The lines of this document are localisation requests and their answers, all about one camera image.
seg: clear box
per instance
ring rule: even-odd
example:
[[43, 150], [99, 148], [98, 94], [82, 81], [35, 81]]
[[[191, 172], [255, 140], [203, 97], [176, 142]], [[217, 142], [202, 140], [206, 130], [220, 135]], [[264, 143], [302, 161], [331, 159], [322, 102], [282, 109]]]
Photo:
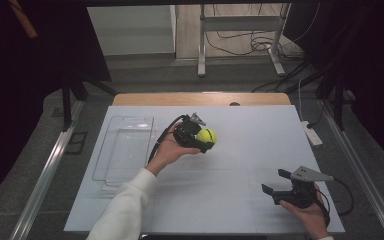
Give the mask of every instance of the clear box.
[[114, 116], [105, 132], [93, 180], [115, 190], [147, 164], [153, 117]]

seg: gray carpet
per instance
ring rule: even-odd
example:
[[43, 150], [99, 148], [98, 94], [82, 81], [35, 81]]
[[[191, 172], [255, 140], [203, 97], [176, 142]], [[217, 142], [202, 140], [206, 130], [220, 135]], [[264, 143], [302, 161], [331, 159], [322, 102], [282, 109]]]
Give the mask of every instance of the gray carpet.
[[[291, 71], [296, 64], [288, 62], [285, 68]], [[205, 78], [196, 76], [197, 68], [193, 62], [171, 62], [168, 65], [170, 66], [138, 63], [137, 67], [123, 68], [118, 67], [116, 62], [109, 62], [113, 82], [108, 85], [121, 92], [250, 92], [260, 84], [278, 79], [267, 59], [210, 61]], [[303, 74], [308, 74], [310, 71], [311, 69], [306, 70]], [[302, 76], [294, 78], [291, 84]], [[61, 160], [28, 239], [86, 238], [85, 234], [66, 233], [62, 229], [112, 97], [89, 84], [85, 85], [90, 96], [85, 102], [75, 129], [78, 137], [87, 133], [84, 146], [81, 148], [78, 144], [72, 144], [67, 148], [68, 153]], [[267, 91], [274, 86], [270, 85], [259, 91]], [[321, 111], [313, 94], [316, 86], [317, 82], [302, 89], [302, 116], [309, 122], [316, 121]], [[298, 108], [298, 95], [290, 94], [290, 98]], [[8, 239], [11, 235], [58, 138], [62, 129], [61, 103], [59, 91], [48, 96], [35, 132], [0, 187], [0, 239]], [[384, 196], [384, 152], [356, 120], [349, 105], [344, 107], [343, 119], [353, 146], [364, 159], [365, 166]], [[354, 211], [342, 217], [346, 233], [335, 236], [335, 239], [384, 239], [383, 227], [352, 173], [346, 155], [326, 119], [322, 118], [314, 129], [324, 142], [321, 147], [313, 148], [321, 170], [346, 182], [355, 198]], [[350, 199], [344, 189], [335, 183], [329, 183], [328, 187], [338, 211], [346, 210]], [[303, 239], [303, 236], [269, 236], [268, 239]]]

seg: wooden floor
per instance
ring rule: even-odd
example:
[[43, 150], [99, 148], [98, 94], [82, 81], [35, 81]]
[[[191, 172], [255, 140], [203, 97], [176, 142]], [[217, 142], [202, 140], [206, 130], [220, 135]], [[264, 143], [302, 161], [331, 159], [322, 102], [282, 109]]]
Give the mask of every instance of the wooden floor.
[[[215, 4], [205, 5], [206, 16], [245, 16], [262, 15], [278, 16], [282, 4]], [[178, 59], [195, 59], [198, 57], [199, 27], [200, 27], [200, 5], [178, 6], [178, 19], [176, 31], [176, 57]], [[223, 38], [238, 34], [243, 36]], [[222, 51], [212, 47], [205, 39], [206, 57], [232, 57], [232, 56], [261, 56], [267, 55], [267, 51], [254, 51], [251, 48], [251, 37], [273, 38], [274, 32], [254, 33], [251, 32], [208, 32], [208, 40], [211, 45], [225, 49]], [[295, 44], [285, 37], [281, 37], [280, 43], [286, 45], [285, 52], [302, 52]]]

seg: green ball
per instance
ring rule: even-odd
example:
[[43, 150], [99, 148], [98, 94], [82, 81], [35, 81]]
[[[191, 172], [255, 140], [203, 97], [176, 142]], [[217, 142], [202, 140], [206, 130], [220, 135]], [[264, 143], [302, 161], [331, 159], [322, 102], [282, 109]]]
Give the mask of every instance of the green ball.
[[198, 134], [196, 135], [196, 140], [201, 141], [203, 143], [216, 143], [217, 142], [217, 135], [216, 132], [209, 128], [201, 129]]

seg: white tabletop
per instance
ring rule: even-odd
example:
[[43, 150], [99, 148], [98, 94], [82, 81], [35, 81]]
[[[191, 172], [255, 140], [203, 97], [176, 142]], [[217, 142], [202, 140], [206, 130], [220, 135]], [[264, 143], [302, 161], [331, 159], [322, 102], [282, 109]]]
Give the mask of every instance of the white tabletop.
[[[144, 213], [143, 233], [284, 234], [304, 232], [300, 222], [261, 190], [290, 190], [278, 169], [303, 165], [320, 171], [294, 106], [123, 106], [109, 107], [65, 231], [87, 232], [111, 200], [92, 179], [105, 132], [113, 116], [152, 116], [150, 148], [178, 116], [196, 112], [218, 142], [206, 154], [184, 156], [158, 176]], [[344, 232], [331, 206], [328, 231]]]

